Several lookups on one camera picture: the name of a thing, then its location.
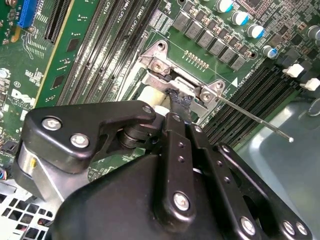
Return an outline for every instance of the robotic arm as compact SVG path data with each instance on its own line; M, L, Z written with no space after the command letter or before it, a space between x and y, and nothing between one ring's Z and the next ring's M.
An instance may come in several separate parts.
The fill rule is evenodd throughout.
M142 101L32 110L17 183L58 209L48 240L311 240L306 224L227 145L212 147L169 92L165 117ZM88 167L146 154L88 181Z

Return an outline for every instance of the motherboard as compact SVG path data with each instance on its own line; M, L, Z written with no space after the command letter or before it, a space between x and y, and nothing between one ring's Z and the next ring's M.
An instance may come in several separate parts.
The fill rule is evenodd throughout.
M192 119L212 144L239 148L259 124L212 91L262 119L313 91L319 20L316 0L2 0L0 165L33 108L141 99L168 84L194 95ZM143 152L95 162L89 178Z

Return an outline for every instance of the blue slot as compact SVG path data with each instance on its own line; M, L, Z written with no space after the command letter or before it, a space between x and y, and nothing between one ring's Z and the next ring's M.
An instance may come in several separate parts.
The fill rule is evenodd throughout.
M32 25L37 11L37 0L24 0L20 20L17 25L21 28L28 28Z

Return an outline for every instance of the metal rod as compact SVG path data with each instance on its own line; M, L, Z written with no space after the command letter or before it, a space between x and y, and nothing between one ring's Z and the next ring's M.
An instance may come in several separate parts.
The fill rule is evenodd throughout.
M225 104L233 107L234 109L238 110L240 113L243 113L244 115L248 116L249 118L255 120L256 122L258 122L259 124L264 125L265 127L267 127L268 129L274 131L276 134L280 135L281 137L287 139L290 143L293 143L294 138L288 136L287 134L285 134L283 131L281 131L279 128L277 128L276 126L268 123L267 121L262 120L261 118L251 114L250 112L244 110L243 108L239 107L238 105L234 104L233 102L223 98L222 96L216 94L215 95L219 100L221 100L222 102L224 102Z

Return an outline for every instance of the screw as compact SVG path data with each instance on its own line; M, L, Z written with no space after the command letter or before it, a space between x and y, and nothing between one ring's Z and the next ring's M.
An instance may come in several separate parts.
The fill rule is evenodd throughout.
M177 122L181 122L181 119L178 115L173 115L172 116L174 120L176 120Z
M225 152L227 152L227 153L230 152L230 150L229 150L225 145L222 145L222 149L223 149Z
M300 222L296 223L296 227L298 228L300 233L302 233L303 235L308 235L306 228Z
M156 73L161 73L164 70L162 63L159 61L155 61L152 64L152 70L155 71Z
M86 135L82 133L77 133L73 135L70 139L73 146L84 149L89 146L89 139Z
M203 93L203 95L202 95L202 100L203 100L204 102L208 102L208 101L210 101L210 99L211 99L211 94L210 94L210 92L205 91L205 92Z
M201 133L201 132L202 132L202 129L201 129L199 126L195 126L194 129L195 129L198 133Z
M173 201L176 207L181 211L187 211L189 209L189 206L190 206L189 200L184 194L180 192L176 192L173 195Z
M284 221L283 226L289 234L295 235L294 227L288 221Z
M150 107L148 107L148 106L143 106L142 109L143 109L143 111L145 111L147 114L152 113Z
M42 126L50 131L56 131L61 128L61 122L55 118L49 117L42 121Z
M252 224L252 222L248 218L243 216L241 218L241 224L247 234L249 234L251 236L256 234L256 229L255 229L254 225Z

